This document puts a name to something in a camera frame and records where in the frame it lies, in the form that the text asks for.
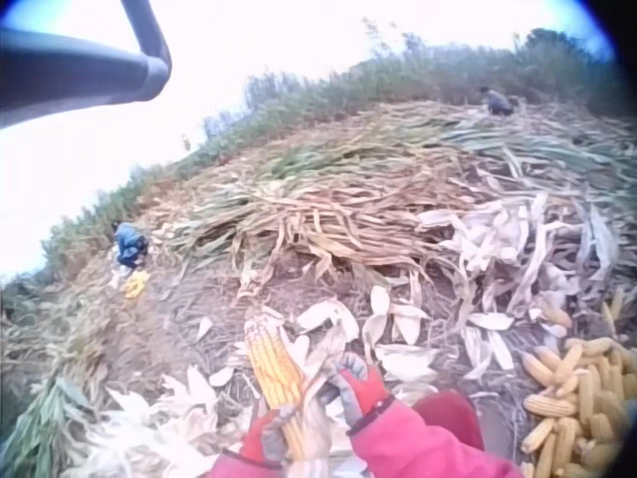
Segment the right hand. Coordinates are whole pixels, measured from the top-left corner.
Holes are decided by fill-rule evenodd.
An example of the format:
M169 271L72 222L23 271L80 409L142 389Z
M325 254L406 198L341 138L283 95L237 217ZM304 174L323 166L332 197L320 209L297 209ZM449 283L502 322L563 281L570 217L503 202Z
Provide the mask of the right hand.
M343 355L327 381L338 388L349 427L389 396L378 369L352 352Z

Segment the red pants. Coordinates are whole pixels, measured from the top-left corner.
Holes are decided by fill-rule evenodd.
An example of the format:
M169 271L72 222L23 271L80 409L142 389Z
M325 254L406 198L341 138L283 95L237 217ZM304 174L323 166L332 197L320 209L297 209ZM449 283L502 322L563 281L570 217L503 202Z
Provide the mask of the red pants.
M446 428L465 445L485 450L476 410L461 393L455 390L432 393L416 402L413 409L428 425Z

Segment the person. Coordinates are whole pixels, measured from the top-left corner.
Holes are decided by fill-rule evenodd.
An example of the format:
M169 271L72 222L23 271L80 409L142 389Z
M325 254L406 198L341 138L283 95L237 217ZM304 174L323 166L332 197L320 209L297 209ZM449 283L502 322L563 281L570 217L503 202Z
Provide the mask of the person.
M485 451L478 415L459 392L427 395L410 408L353 353L328 381L340 395L353 451L376 478L522 478L514 463ZM261 416L239 453L224 450L207 478L284 476L281 427L294 411L286 405Z
M487 106L490 114L508 117L514 112L514 107L504 95L489 87L480 87L480 92L487 95Z
M148 241L129 222L114 221L111 227L119 249L117 262L136 269L148 254Z

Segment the yellow corn pile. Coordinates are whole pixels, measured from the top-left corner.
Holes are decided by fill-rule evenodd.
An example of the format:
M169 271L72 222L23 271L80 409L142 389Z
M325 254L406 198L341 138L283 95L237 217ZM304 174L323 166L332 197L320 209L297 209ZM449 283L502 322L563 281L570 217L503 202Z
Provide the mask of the yellow corn pile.
M536 357L523 354L523 367L545 387L524 402L539 422L522 442L530 456L523 476L600 476L630 426L626 402L637 398L637 351L610 338L568 339L565 348L563 357L546 347L535 348Z
M301 405L304 374L292 360L276 327L267 320L248 321L245 326L246 351L257 381L270 408L285 404ZM302 461L303 427L297 413L283 427L290 453Z

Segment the red and gray work glove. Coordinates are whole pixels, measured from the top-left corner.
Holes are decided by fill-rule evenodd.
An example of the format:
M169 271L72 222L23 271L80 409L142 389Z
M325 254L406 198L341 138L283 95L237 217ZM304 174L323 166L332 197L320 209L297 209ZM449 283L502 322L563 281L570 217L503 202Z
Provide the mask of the red and gray work glove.
M257 419L253 419L239 454L257 463L280 464L288 454L288 443L281 427L290 421L298 409L293 405L284 405L265 411L265 403L257 405L257 410L260 408L264 413L256 413Z
M389 396L376 367L352 352L343 355L328 382L338 388L349 427Z

